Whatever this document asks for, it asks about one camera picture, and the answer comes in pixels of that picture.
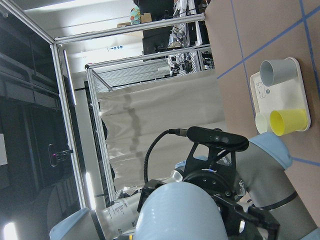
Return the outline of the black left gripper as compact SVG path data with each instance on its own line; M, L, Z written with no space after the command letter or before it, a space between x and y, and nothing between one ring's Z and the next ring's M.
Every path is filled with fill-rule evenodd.
M199 181L180 181L190 183L204 190L216 203L220 211L227 233L226 240L276 240L279 236L280 224L265 209L250 206L244 210L230 190L220 191L219 182L207 177ZM140 213L146 199L157 188L170 183L169 181L149 180L143 187L138 211Z

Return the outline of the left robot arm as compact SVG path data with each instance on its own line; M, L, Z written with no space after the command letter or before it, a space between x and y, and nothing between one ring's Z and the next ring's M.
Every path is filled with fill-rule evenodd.
M54 226L52 240L317 240L320 229L285 171L286 145L267 132L243 136L201 127L174 130L208 147L188 155L171 177L95 211L83 208Z

